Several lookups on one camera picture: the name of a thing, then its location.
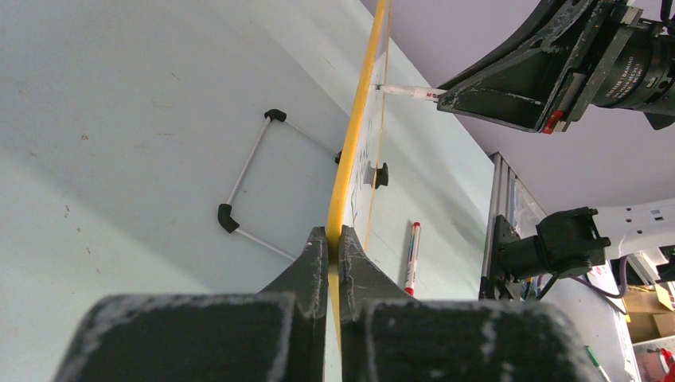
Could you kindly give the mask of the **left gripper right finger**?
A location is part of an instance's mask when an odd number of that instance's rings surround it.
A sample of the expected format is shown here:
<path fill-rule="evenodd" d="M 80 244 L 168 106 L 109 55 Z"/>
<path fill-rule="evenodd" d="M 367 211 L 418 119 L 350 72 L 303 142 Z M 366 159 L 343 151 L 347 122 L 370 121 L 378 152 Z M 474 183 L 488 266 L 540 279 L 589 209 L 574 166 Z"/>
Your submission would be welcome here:
<path fill-rule="evenodd" d="M 355 230 L 338 242 L 345 381 L 597 381 L 570 320 L 547 303 L 427 301 L 398 287 Z"/>

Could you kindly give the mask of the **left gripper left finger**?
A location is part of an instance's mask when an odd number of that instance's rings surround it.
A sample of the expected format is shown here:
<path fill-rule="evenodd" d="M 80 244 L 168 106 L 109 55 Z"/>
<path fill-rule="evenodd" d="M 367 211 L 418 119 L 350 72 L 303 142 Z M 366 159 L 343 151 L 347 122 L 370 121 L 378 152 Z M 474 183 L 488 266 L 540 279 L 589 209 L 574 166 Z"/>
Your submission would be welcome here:
<path fill-rule="evenodd" d="M 83 316 L 57 381 L 320 381 L 328 248 L 301 255 L 254 294 L 117 294 Z"/>

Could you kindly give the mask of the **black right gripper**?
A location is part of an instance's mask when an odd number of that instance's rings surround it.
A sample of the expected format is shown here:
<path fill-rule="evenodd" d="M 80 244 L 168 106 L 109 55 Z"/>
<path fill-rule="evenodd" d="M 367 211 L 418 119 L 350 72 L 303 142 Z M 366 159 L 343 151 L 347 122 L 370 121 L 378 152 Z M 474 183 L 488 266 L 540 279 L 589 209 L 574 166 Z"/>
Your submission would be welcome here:
<path fill-rule="evenodd" d="M 649 21 L 632 1 L 541 1 L 511 36 L 439 87 L 438 111 L 524 132 L 565 131 L 590 105 L 641 111 Z"/>

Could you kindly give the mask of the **black whiteboard marker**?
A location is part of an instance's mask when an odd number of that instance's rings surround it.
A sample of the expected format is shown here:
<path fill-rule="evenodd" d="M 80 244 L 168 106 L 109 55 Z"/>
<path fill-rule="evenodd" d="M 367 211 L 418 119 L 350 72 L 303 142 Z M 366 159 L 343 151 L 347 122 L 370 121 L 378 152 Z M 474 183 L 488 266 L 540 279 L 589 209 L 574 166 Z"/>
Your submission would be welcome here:
<path fill-rule="evenodd" d="M 380 90 L 385 94 L 406 96 L 413 99 L 423 99 L 435 103 L 437 103 L 439 98 L 447 92 L 446 90 L 438 88 L 425 88 L 399 84 L 377 84 L 376 90 Z"/>

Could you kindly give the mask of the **yellow framed whiteboard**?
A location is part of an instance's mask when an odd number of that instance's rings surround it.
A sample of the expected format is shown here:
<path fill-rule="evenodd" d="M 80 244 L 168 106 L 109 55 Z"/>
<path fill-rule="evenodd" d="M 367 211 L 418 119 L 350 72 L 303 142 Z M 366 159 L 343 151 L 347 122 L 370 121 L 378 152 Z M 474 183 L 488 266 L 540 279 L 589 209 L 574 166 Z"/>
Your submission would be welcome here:
<path fill-rule="evenodd" d="M 388 82 L 391 10 L 390 1 L 377 3 L 325 226 L 329 251 L 328 285 L 338 344 L 341 344 L 339 240 L 341 234 L 351 228 L 361 245 L 368 243 L 376 190 L 368 184 L 366 176 L 369 163 L 373 167 L 382 164 L 380 152 L 386 95 L 376 90 L 376 85 Z"/>

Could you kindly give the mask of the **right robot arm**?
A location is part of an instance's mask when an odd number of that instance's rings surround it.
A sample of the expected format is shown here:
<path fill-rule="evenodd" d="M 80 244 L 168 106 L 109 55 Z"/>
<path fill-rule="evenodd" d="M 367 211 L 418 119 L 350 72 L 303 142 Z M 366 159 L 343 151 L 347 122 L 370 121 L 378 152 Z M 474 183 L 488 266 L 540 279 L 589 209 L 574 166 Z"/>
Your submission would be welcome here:
<path fill-rule="evenodd" d="M 590 106 L 642 113 L 656 131 L 674 123 L 674 17 L 648 20 L 626 1 L 542 1 L 523 25 L 441 86 L 439 111 L 517 131 L 565 131 Z M 499 246 L 506 275 L 578 275 L 664 247 L 672 221 L 646 207 L 579 208 L 545 218 L 533 238 Z"/>

